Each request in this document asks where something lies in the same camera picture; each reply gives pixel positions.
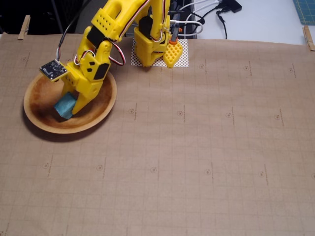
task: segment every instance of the electrical wire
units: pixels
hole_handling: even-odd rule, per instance
[[[208,0],[201,0],[201,1],[197,1],[197,2],[192,2],[192,3],[189,3],[187,5],[184,5],[185,4],[185,0],[183,1],[183,7],[179,8],[179,10],[183,10],[184,8],[188,7],[188,6],[191,6],[191,5],[195,5],[195,4],[199,4],[199,3],[203,3],[205,1],[208,1]]]
[[[202,16],[200,16],[200,15],[198,15],[198,14],[196,14],[196,13],[190,11],[190,10],[187,10],[187,9],[185,9],[185,10],[178,10],[178,11],[168,11],[169,15],[180,14],[180,13],[190,13],[190,14],[196,16],[196,17],[199,17],[202,21],[205,21]]]
[[[123,28],[122,32],[119,35],[119,38],[125,34],[125,32],[127,31],[127,29],[129,28],[130,24],[134,21],[134,19],[136,18],[136,16],[138,15],[138,13],[149,3],[150,0],[146,0],[144,3],[142,3],[140,5],[140,7],[138,8],[138,10],[132,15],[132,17],[129,19],[129,21],[127,22],[127,24],[125,25],[125,27]]]
[[[210,12],[213,12],[214,10],[217,9],[217,6],[215,8],[212,8],[210,11],[208,11],[206,14],[204,14],[202,17],[206,17]]]
[[[79,17],[79,15],[81,14],[81,12],[84,10],[84,8],[91,2],[92,0],[87,0],[82,7],[80,8],[80,10],[77,12],[77,14],[75,14],[75,16],[73,17],[72,21],[69,23],[68,27],[65,29],[65,31],[63,32],[63,35],[61,36],[58,48],[57,48],[57,54],[56,54],[56,60],[59,61],[60,57],[61,57],[61,52],[60,52],[60,47],[64,41],[65,35],[67,34],[69,28],[71,27],[71,25],[75,22],[75,20]]]
[[[82,54],[82,56],[81,56],[81,58],[79,59],[79,61],[77,61],[77,55],[75,55],[74,60],[73,60],[73,61],[74,61],[74,64],[79,65],[79,64],[80,64],[80,60],[81,60],[82,58],[84,58],[87,53],[92,53],[93,57],[95,57],[95,53],[94,53],[92,50],[86,50],[86,51]]]
[[[195,33],[197,27],[199,26],[199,24],[195,24],[195,23],[187,23],[184,25],[181,25],[181,27],[185,27],[185,26],[195,26],[195,29],[191,32],[191,33]]]
[[[166,0],[163,0],[163,4],[162,4],[162,25],[164,25],[164,21],[165,21],[165,5],[166,5]],[[161,40],[163,39],[163,30],[161,29],[160,31],[160,38],[158,40],[155,40],[152,36],[151,36],[152,40],[155,42],[155,43],[159,43],[161,42]]]
[[[207,8],[208,6],[211,6],[211,5],[213,5],[213,4],[218,4],[218,3],[219,3],[219,1],[218,1],[218,0],[215,0],[215,1],[212,2],[212,3],[206,4],[206,5],[202,6],[202,7],[200,7],[200,8],[198,8],[198,9],[194,10],[193,13],[196,13],[197,11],[200,11],[200,10],[202,10],[202,9],[204,9],[204,8]],[[186,21],[188,21],[188,19],[190,18],[191,15],[192,15],[192,14],[189,14],[189,15],[188,15],[188,17],[186,18]]]
[[[123,51],[120,49],[120,47],[118,47],[118,45],[116,45],[116,44],[113,43],[112,41],[110,41],[110,42],[117,48],[118,52],[120,53],[120,56],[122,57],[123,63],[121,63],[121,62],[119,62],[119,61],[113,59],[111,56],[109,57],[109,59],[110,59],[112,62],[116,63],[117,65],[120,65],[120,66],[121,66],[121,65],[125,65],[125,64],[126,64],[126,59],[125,59],[125,56],[124,56]]]
[[[180,34],[178,34],[178,36],[194,36],[194,35],[197,35],[203,31],[203,25],[198,21],[174,21],[174,20],[171,20],[170,23],[173,23],[173,24],[190,24],[190,23],[192,23],[192,24],[196,24],[196,25],[201,26],[201,30],[199,32],[192,33],[192,34],[185,34],[185,33],[181,34],[180,33]]]
[[[222,16],[220,16],[220,14],[224,12],[224,11],[217,11],[217,16],[219,18],[219,20],[222,22],[223,27],[224,27],[224,32],[225,32],[225,39],[227,39],[227,32],[226,32],[226,27],[225,27],[225,20],[223,19]]]

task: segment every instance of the orange component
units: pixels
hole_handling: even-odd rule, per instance
[[[172,44],[172,45],[176,45],[177,42],[178,42],[178,38],[176,38],[176,41],[175,41],[175,42],[173,42],[173,41],[171,41],[171,40],[169,41],[169,43]]]

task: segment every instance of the circuit board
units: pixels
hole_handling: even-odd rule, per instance
[[[40,71],[46,75],[51,81],[57,80],[61,75],[67,73],[67,69],[58,61],[51,62],[40,67]]]

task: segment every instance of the white table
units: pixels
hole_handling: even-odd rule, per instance
[[[195,4],[195,9],[210,3]],[[222,13],[226,21],[227,38],[233,40],[264,41],[274,43],[306,44],[293,0],[237,0],[242,10]],[[216,5],[197,12],[203,15]],[[204,30],[198,39],[224,39],[224,29],[216,11],[205,17]],[[310,26],[315,38],[315,26]]]

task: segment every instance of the black cable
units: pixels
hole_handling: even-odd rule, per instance
[[[202,18],[204,19],[209,13],[213,12],[214,10],[217,10],[217,9],[221,9],[221,8],[224,8],[226,7],[226,3],[224,1],[222,1],[221,3],[219,3],[215,8],[211,9],[210,11],[208,11],[207,13],[205,13]],[[192,33],[195,33],[197,31],[197,27],[195,27],[193,29],[192,32],[190,32],[189,34],[192,34]]]
[[[75,16],[73,17],[72,21],[69,23],[68,27],[65,29],[65,31],[63,32],[63,35],[61,36],[58,48],[59,48],[59,56],[57,57],[57,61],[59,61],[60,59],[60,47],[64,41],[65,35],[67,34],[69,28],[71,27],[71,25],[75,22],[75,20],[80,16],[81,12],[84,10],[84,8],[91,2],[92,0],[87,0],[82,7],[80,8],[80,10],[77,12],[77,14],[75,14]]]
[[[186,23],[186,24],[181,25],[181,27],[184,27],[184,26],[192,26],[192,25],[194,25],[194,26],[200,26],[200,24],[197,24],[197,23]]]
[[[219,9],[218,6],[208,11],[206,14],[204,14],[202,17],[206,17],[210,12],[213,12],[214,10]]]
[[[226,32],[226,27],[225,27],[225,21],[224,21],[223,17],[222,17],[220,14],[223,13],[223,12],[228,12],[228,11],[230,11],[230,10],[231,10],[231,7],[226,6],[226,7],[224,7],[221,11],[217,11],[217,12],[216,12],[216,14],[217,14],[219,20],[220,20],[220,21],[222,22],[222,24],[223,24],[224,32],[225,32],[225,39],[227,39],[227,32]]]

